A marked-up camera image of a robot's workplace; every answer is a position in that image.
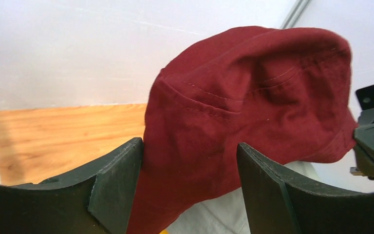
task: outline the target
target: cap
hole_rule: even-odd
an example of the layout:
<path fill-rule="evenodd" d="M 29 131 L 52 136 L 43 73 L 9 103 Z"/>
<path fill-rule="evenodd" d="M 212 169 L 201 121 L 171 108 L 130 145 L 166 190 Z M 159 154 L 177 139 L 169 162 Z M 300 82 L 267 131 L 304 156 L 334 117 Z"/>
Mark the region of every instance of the cap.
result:
<path fill-rule="evenodd" d="M 239 188 L 240 142 L 281 164 L 340 160 L 355 144 L 350 84 L 349 44 L 324 29 L 237 27 L 187 48 L 150 91 L 127 233 Z"/>

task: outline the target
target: fabric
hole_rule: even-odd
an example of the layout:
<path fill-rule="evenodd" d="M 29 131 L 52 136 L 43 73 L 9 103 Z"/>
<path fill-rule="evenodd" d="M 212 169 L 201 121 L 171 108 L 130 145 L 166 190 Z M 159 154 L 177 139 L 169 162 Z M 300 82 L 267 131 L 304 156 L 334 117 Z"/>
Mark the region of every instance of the fabric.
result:
<path fill-rule="evenodd" d="M 237 144 L 272 160 L 331 163 L 355 144 L 351 52 L 317 28 L 238 27 L 172 60 L 152 85 L 128 234 L 158 234 L 240 185 Z"/>
<path fill-rule="evenodd" d="M 322 182 L 309 162 L 296 161 L 285 166 Z M 167 230 L 169 234 L 250 234 L 242 189 L 193 205 Z"/>

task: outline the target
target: white cloth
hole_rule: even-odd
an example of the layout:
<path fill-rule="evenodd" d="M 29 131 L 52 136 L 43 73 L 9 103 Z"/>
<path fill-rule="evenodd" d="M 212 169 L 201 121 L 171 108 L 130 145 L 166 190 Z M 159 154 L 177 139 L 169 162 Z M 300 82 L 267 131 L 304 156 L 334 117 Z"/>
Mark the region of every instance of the white cloth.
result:
<path fill-rule="evenodd" d="M 311 163 L 297 161 L 285 166 L 320 181 Z M 195 204 L 182 213 L 167 231 L 169 234 L 250 234 L 242 189 Z"/>

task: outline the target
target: white wall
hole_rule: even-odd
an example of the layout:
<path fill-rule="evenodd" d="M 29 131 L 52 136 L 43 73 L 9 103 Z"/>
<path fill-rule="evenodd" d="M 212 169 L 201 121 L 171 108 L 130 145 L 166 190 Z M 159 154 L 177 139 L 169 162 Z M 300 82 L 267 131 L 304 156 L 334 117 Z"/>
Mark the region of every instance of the white wall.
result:
<path fill-rule="evenodd" d="M 189 45 L 295 0 L 0 0 L 0 110 L 147 102 Z"/>
<path fill-rule="evenodd" d="M 350 107 L 354 116 L 359 117 L 360 106 L 354 91 L 374 84 L 374 1 L 312 0 L 296 27 L 326 28 L 350 42 L 353 51 Z M 353 152 L 338 163 L 315 165 L 319 176 L 329 184 L 363 192 L 374 191 L 374 182 L 349 174 L 351 166 L 355 166 Z"/>

